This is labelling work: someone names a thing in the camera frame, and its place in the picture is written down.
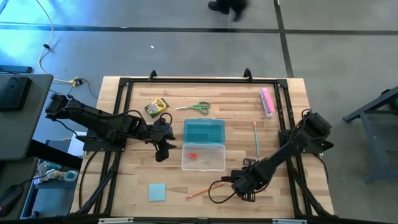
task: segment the scissors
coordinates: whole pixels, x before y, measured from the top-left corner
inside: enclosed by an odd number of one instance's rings
[[[195,105],[192,106],[183,106],[181,108],[176,108],[176,110],[189,110],[189,109],[193,109],[193,110],[198,110],[203,114],[208,114],[210,111],[210,106],[211,104],[209,102],[206,101],[201,101]]]

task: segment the white cable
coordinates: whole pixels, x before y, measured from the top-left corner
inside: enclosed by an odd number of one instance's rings
[[[47,18],[49,19],[50,24],[51,24],[51,37],[50,37],[49,41],[47,41],[47,43],[46,43],[46,44],[48,45],[48,44],[50,44],[50,42],[51,42],[51,40],[52,40],[52,37],[54,36],[54,26],[53,26],[53,24],[52,24],[51,18],[50,18],[50,16],[49,16],[49,14],[47,13],[47,11],[46,11],[46,10],[44,9],[44,7],[41,5],[41,3],[39,2],[39,0],[36,0],[36,1],[37,1],[37,3],[39,4],[39,6],[43,9],[45,15],[47,16]],[[43,53],[44,53],[45,49],[46,49],[46,48],[43,46],[42,53],[41,53],[40,56],[39,56],[38,64],[39,64],[40,70],[41,70],[44,74],[47,74],[47,72],[45,72],[44,69],[43,69],[43,67],[42,67],[42,59],[43,59]],[[55,80],[55,81],[58,81],[58,82],[64,82],[64,83],[73,84],[73,80],[61,80],[61,79],[58,79],[58,78],[54,78],[54,80]]]

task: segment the blue sticky note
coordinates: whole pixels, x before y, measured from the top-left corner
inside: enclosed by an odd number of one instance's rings
[[[166,200],[166,184],[149,184],[149,201]]]

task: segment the wooden table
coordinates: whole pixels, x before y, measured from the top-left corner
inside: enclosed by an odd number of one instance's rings
[[[98,109],[113,112],[119,78],[104,77],[96,106]],[[304,80],[299,78],[287,80],[295,122],[298,122],[301,119],[301,111],[309,107]],[[155,161],[155,149],[151,144],[144,144],[133,139],[127,141],[126,150],[121,156],[112,216],[293,218],[294,212],[285,164],[278,167],[270,185],[265,191],[256,195],[254,203],[243,202],[235,196],[225,203],[214,204],[207,194],[185,200],[185,196],[207,188],[222,175],[229,175],[231,169],[240,169],[245,157],[256,158],[253,121],[257,122],[261,157],[267,157],[278,149],[279,119],[276,113],[272,119],[265,117],[259,93],[259,89],[264,87],[270,91],[275,104],[274,88],[267,84],[135,83],[132,88],[130,109],[139,110],[151,124],[157,118],[152,119],[144,111],[144,107],[157,97],[165,98],[170,105],[167,111],[173,115],[172,127],[174,136],[177,138],[170,143],[176,145],[177,148],[170,150],[170,157],[159,163]],[[193,110],[174,109],[192,105],[200,100],[211,103],[208,115],[202,115]],[[226,172],[181,170],[183,122],[188,118],[225,120]],[[83,160],[82,170],[89,155]],[[82,189],[83,203],[98,185],[103,157],[104,153],[97,153],[87,168]],[[309,189],[324,208],[333,213],[322,163],[313,155],[303,154],[302,157]],[[164,202],[149,201],[149,184],[156,183],[166,183],[166,201]],[[78,210],[78,187],[71,212]],[[231,193],[229,184],[212,190],[215,200],[222,200]],[[107,196],[108,189],[105,189],[102,207],[105,205]],[[298,197],[300,208],[304,211],[300,190],[298,190]]]

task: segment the green scissors handle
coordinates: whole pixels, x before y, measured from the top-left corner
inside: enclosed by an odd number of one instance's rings
[[[201,102],[191,106],[191,109],[198,110],[203,114],[208,114],[210,111],[210,106],[211,106],[211,104],[209,102],[201,101]]]

